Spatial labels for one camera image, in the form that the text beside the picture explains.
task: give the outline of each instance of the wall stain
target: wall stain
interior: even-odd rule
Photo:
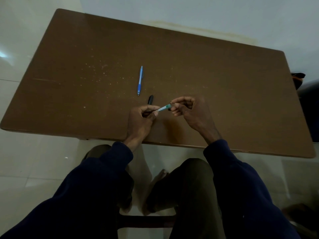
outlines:
[[[239,35],[239,34],[230,33],[230,32],[219,32],[219,31],[214,31],[214,30],[204,29],[204,28],[189,27],[189,26],[184,26],[180,24],[169,23],[169,22],[164,22],[159,20],[154,20],[154,21],[144,20],[142,21],[142,24],[158,27],[158,28],[165,28],[165,29],[169,29],[173,31],[180,31],[184,33],[191,33],[191,34],[196,34],[200,36],[206,36],[209,38],[233,41],[233,42],[237,42],[241,44],[250,44],[250,45],[256,46],[258,43],[257,39],[253,39],[244,35]]]

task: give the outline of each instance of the blue pen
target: blue pen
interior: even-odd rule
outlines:
[[[141,71],[140,71],[140,80],[138,82],[138,96],[141,93],[141,80],[143,78],[143,66],[141,66]]]

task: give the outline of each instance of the brown table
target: brown table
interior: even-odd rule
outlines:
[[[139,70],[144,67],[141,95]],[[314,157],[282,51],[58,9],[1,128],[123,140],[129,109],[203,94],[234,151]],[[161,112],[145,143],[205,147]]]

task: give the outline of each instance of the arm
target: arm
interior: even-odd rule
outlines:
[[[214,172],[217,200],[228,238],[300,238],[275,205],[257,174],[239,161],[222,140],[203,97],[172,100],[175,116],[183,115],[209,145],[204,156]]]
[[[115,142],[100,158],[86,158],[66,176],[52,198],[39,204],[1,238],[111,237],[116,232],[108,228],[116,228],[119,176],[133,159],[132,152],[150,132],[157,113],[149,113],[158,108],[133,108],[123,143]]]

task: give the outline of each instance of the dark blue sleeve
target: dark blue sleeve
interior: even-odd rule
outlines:
[[[52,198],[1,238],[112,237],[111,233],[117,233],[116,184],[132,159],[131,150],[121,142],[115,142],[100,158],[85,159]]]
[[[257,172],[238,160],[225,140],[210,144],[204,156],[214,172],[227,238],[300,238]]]

